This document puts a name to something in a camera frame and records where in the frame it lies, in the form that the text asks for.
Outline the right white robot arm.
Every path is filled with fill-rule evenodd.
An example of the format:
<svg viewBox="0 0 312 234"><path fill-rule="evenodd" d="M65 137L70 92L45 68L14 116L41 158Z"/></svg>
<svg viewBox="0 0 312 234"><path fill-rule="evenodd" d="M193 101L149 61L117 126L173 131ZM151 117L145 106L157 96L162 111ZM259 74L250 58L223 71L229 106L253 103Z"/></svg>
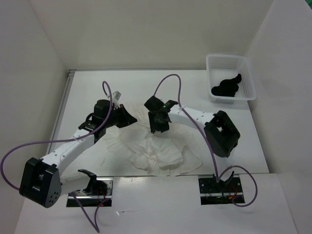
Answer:
<svg viewBox="0 0 312 234"><path fill-rule="evenodd" d="M197 129L208 146L212 157L216 190L226 191L230 179L224 175L227 168L221 171L217 167L216 157L228 158L238 145L240 132L226 112L207 113L178 104L162 104L159 108L147 107L151 132L165 132L171 123L182 124Z"/></svg>

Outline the white skirt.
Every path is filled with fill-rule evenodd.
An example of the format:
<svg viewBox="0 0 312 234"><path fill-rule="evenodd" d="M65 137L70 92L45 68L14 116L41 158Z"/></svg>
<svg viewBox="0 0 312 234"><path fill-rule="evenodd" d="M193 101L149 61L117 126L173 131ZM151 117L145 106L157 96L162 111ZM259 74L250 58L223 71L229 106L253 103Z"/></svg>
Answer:
<svg viewBox="0 0 312 234"><path fill-rule="evenodd" d="M179 176L203 164L200 134L182 124L170 124L164 133L151 133L148 111L142 103L128 102L127 111L137 122L125 127L112 127L102 140L107 150L151 176Z"/></svg>

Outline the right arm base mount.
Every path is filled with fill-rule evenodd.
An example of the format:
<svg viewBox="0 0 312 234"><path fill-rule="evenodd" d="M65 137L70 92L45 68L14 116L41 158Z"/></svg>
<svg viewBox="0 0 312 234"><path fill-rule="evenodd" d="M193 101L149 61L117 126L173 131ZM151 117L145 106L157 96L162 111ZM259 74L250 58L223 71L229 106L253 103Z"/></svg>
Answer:
<svg viewBox="0 0 312 234"><path fill-rule="evenodd" d="M216 182L215 176L200 176L198 178L201 205L218 205L235 203L244 204L245 199L241 181L233 176L227 181Z"/></svg>

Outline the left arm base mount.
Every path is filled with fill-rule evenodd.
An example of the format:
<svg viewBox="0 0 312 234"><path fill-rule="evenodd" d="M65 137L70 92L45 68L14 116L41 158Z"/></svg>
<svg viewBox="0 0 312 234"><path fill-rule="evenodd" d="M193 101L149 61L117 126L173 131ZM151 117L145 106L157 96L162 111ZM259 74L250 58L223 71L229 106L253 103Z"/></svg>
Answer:
<svg viewBox="0 0 312 234"><path fill-rule="evenodd" d="M111 207L113 182L112 177L99 177L96 188L91 192L86 193L84 190L76 190L73 194L83 207L97 207L103 201L101 207Z"/></svg>

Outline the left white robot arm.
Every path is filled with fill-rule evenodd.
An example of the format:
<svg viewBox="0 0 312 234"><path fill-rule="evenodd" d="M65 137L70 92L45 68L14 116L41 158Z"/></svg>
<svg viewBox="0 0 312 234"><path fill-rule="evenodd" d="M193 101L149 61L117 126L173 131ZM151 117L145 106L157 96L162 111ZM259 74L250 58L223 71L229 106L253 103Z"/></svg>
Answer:
<svg viewBox="0 0 312 234"><path fill-rule="evenodd" d="M115 106L108 100L98 100L94 111L78 127L69 142L40 159L30 158L22 175L19 194L45 207L52 207L64 194L81 190L91 195L104 189L97 175L79 169L69 177L62 177L65 169L84 151L91 148L106 133L107 128L124 128L137 122L123 104Z"/></svg>

